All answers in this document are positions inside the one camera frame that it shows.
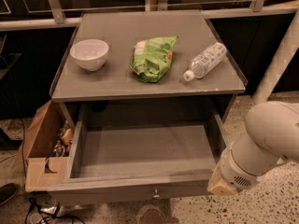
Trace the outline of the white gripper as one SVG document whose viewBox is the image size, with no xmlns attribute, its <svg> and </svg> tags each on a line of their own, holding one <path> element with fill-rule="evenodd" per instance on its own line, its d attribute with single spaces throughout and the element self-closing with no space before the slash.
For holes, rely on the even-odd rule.
<svg viewBox="0 0 299 224">
<path fill-rule="evenodd" d="M 261 183 L 265 175 L 251 175 L 244 171 L 235 161 L 231 143 L 221 153 L 219 164 L 216 165 L 207 184 L 207 191 L 219 196 L 232 196 L 237 190 L 251 189 Z"/>
</svg>

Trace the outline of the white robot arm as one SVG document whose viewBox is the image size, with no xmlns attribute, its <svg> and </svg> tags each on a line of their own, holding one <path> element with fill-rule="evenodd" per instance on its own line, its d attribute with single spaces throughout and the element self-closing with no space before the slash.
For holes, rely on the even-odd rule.
<svg viewBox="0 0 299 224">
<path fill-rule="evenodd" d="M 261 183 L 266 174 L 299 162 L 299 104 L 264 102 L 251 108 L 245 132 L 223 152 L 207 190 L 230 196 Z"/>
</svg>

